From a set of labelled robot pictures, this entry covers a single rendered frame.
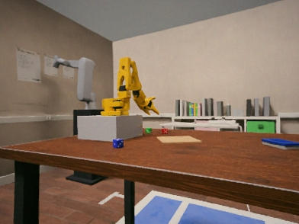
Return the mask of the beige flat mat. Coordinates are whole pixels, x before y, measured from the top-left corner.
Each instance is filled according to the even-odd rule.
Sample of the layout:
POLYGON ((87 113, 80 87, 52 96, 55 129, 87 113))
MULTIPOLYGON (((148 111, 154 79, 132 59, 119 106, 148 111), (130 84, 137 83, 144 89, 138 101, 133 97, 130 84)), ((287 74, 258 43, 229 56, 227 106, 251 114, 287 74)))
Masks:
POLYGON ((202 142, 190 136, 161 136, 157 139, 162 143, 187 143, 187 142, 202 142))

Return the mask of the blue die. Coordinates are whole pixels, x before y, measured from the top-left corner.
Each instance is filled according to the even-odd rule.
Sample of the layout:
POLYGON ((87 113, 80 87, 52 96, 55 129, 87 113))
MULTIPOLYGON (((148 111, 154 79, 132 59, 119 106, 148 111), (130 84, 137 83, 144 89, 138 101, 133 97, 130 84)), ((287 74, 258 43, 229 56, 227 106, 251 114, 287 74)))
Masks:
POLYGON ((124 140, 123 139, 113 139, 113 147, 116 149, 123 148, 124 140))

